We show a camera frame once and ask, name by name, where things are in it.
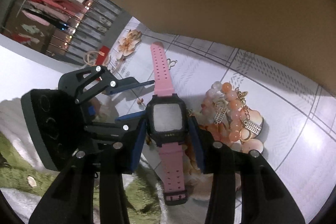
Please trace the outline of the small gold butterfly earring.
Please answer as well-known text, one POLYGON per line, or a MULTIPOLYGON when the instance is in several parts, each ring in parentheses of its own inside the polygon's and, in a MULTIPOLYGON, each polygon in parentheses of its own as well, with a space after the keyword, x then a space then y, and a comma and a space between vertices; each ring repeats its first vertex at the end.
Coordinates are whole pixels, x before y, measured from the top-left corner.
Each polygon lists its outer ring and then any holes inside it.
POLYGON ((167 65, 168 65, 168 69, 170 70, 172 67, 174 67, 177 64, 177 60, 171 60, 171 59, 167 59, 167 65))

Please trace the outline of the pink strap smart watch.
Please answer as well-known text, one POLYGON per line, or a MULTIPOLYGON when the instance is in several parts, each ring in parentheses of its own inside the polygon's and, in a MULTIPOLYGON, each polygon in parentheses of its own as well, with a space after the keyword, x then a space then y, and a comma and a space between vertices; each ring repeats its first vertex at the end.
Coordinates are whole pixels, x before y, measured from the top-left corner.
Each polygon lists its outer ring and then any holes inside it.
POLYGON ((165 204, 176 206, 187 201, 182 148, 187 133, 186 105, 174 90, 163 44, 155 42, 150 50, 154 95, 146 106, 147 130, 161 159, 165 204))

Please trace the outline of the gold abacus charm keychain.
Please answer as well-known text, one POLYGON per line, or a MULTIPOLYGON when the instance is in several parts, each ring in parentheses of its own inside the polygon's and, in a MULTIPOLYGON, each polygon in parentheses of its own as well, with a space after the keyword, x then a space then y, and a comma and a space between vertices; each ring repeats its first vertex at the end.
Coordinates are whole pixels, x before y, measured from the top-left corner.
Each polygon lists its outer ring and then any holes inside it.
POLYGON ((241 92, 236 88, 214 102, 214 124, 220 125, 227 121, 228 139, 231 142, 245 143, 261 133, 264 118, 247 105, 247 94, 248 92, 241 92))

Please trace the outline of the brown cardboard box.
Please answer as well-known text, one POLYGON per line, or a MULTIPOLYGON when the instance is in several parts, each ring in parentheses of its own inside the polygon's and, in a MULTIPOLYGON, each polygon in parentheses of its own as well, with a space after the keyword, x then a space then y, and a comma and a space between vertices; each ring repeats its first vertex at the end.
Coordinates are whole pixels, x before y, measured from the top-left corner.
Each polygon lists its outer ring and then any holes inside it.
POLYGON ((335 92, 335 0, 111 0, 152 31, 255 53, 335 92))

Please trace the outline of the floral white table mat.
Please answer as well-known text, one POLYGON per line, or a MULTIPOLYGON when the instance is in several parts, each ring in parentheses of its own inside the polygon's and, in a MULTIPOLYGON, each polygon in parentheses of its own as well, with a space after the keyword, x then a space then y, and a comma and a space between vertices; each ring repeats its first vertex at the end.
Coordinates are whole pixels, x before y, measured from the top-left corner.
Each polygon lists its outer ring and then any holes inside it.
POLYGON ((264 57, 207 40, 160 34, 131 19, 103 40, 118 79, 153 81, 99 96, 103 122, 145 110, 162 81, 164 51, 173 91, 199 126, 237 152, 258 151, 294 198, 305 223, 335 223, 335 96, 264 57))

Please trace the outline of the red gift bag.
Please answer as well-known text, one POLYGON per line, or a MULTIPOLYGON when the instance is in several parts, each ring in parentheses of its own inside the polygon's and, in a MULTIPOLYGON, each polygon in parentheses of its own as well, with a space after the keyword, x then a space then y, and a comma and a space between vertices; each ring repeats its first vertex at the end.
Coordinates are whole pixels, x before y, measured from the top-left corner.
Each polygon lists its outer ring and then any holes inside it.
POLYGON ((102 46, 98 51, 89 51, 84 54, 83 61, 89 67, 105 67, 109 71, 110 48, 102 46))

